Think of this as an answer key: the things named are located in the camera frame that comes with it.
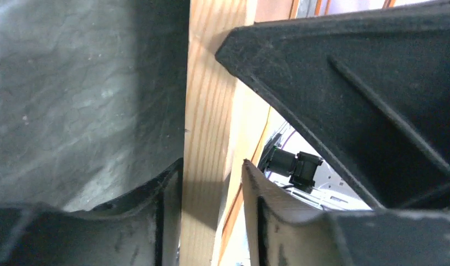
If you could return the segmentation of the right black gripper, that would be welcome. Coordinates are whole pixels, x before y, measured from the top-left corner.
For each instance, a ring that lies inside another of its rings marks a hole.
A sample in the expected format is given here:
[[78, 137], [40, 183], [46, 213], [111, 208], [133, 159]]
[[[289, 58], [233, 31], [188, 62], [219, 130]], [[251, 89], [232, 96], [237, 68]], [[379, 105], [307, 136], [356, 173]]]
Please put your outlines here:
[[215, 58], [369, 205], [450, 208], [450, 1], [238, 27]]

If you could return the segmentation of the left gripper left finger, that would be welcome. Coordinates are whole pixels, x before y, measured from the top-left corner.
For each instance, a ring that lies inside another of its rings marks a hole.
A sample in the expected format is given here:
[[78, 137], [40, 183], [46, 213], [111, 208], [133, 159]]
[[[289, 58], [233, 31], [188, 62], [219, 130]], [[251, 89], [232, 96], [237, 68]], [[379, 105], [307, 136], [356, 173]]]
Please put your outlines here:
[[183, 159], [89, 211], [0, 203], [0, 265], [176, 265]]

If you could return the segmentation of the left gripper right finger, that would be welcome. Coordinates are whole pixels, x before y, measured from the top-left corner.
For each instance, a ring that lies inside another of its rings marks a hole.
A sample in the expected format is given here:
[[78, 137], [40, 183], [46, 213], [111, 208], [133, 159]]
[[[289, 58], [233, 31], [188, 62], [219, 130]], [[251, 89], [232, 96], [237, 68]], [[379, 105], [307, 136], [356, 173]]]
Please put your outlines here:
[[251, 265], [450, 265], [450, 214], [312, 208], [242, 166]]

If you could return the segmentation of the light wooden picture frame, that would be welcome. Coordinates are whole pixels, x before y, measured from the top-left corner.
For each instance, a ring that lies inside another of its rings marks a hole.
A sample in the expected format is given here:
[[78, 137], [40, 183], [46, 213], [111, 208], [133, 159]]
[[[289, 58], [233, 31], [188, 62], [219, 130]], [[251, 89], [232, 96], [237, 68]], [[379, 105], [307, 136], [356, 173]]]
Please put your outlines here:
[[215, 59], [229, 31], [296, 16], [298, 1], [192, 1], [188, 31], [180, 265], [218, 265], [237, 78]]

